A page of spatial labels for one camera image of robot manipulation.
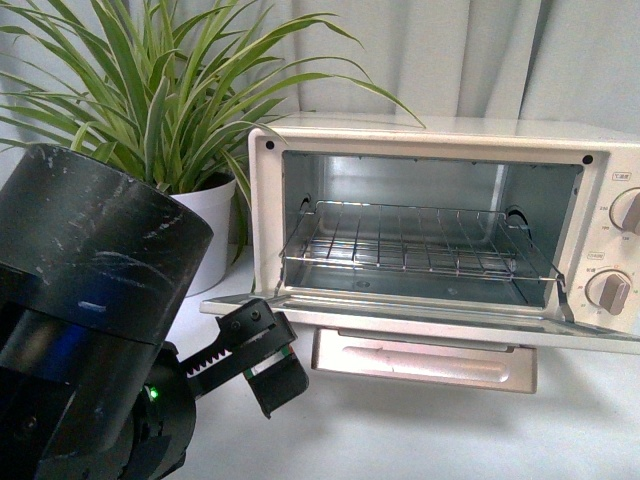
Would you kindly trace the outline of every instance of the plant leaf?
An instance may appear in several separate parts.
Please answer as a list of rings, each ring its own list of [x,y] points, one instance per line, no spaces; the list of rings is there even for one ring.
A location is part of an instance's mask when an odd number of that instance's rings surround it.
[[[147,118],[147,128],[144,135],[144,156],[145,156],[145,181],[153,182],[153,170],[156,156],[158,155],[160,144],[160,132],[164,121],[164,102],[169,88],[169,79],[162,77],[160,86],[151,100],[149,116]]]

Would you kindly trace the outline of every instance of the oven text label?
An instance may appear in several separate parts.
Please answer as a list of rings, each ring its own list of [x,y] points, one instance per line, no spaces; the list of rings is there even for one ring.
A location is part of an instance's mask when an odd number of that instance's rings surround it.
[[[631,172],[613,172],[614,182],[628,182],[631,180]]]

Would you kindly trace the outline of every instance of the control knob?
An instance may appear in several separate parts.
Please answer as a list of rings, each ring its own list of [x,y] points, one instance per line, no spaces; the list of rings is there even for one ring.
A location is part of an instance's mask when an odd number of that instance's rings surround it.
[[[631,290],[631,280],[624,273],[608,270],[594,276],[587,284],[589,301],[611,315],[619,315]]]
[[[611,221],[623,232],[640,235],[640,188],[627,190],[609,209]]]

